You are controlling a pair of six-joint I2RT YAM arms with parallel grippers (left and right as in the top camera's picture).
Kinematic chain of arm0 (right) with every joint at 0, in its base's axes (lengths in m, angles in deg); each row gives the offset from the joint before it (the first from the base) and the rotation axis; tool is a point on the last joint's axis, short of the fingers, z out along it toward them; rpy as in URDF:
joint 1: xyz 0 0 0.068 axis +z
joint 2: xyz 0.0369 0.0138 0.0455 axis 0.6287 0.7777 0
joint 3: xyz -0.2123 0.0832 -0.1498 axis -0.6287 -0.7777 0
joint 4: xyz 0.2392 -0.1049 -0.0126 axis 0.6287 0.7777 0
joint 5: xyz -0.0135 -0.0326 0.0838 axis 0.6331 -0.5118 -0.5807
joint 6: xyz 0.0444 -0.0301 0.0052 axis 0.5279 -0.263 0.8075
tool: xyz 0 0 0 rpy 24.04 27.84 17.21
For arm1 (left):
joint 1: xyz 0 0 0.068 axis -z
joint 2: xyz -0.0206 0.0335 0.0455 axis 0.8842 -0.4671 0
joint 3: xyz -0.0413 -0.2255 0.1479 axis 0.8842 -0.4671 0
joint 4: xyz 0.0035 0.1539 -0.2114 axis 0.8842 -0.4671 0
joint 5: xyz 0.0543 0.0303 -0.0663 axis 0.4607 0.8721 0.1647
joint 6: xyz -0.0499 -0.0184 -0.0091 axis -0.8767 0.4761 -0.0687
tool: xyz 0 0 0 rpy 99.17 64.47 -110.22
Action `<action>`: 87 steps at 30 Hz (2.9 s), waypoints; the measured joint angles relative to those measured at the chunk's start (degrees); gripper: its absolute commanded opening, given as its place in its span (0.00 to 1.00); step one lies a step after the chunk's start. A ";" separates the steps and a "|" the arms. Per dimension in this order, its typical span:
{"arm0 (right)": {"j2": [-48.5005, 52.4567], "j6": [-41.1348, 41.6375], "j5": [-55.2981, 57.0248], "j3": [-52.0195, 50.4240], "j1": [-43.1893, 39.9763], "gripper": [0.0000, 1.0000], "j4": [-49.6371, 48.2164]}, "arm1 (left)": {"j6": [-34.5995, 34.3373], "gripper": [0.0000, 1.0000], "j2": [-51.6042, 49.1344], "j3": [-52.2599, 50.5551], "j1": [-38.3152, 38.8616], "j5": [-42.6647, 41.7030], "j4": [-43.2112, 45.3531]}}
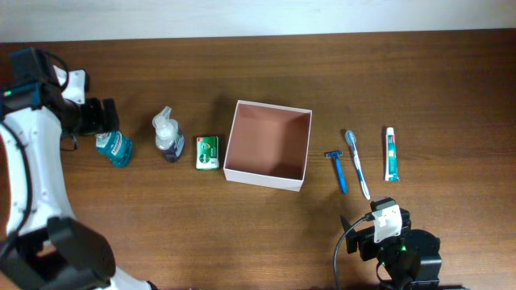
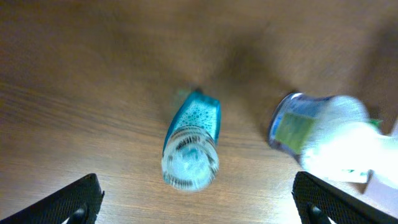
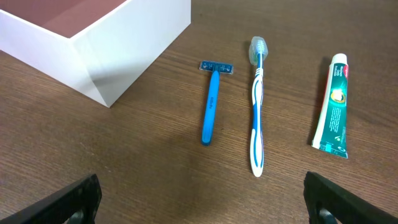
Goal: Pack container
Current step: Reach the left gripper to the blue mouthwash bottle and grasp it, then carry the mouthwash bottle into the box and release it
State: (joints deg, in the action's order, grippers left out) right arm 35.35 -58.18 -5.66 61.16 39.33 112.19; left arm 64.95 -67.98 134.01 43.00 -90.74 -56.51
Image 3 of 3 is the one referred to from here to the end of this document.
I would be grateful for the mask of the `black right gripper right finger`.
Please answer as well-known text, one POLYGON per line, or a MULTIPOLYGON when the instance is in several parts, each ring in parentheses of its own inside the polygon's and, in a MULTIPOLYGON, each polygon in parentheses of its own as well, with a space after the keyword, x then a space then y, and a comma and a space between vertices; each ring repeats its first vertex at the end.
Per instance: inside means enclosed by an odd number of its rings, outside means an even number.
POLYGON ((397 218, 316 172, 308 171, 303 196, 309 223, 397 224, 397 218))

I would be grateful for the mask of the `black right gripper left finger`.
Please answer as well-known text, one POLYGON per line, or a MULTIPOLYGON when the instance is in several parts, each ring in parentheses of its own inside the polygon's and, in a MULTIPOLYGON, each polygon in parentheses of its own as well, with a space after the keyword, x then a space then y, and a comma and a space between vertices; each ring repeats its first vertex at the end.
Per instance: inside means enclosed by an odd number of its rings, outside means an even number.
POLYGON ((1 220, 4 224, 95 224, 102 191, 98 176, 90 174, 1 220))

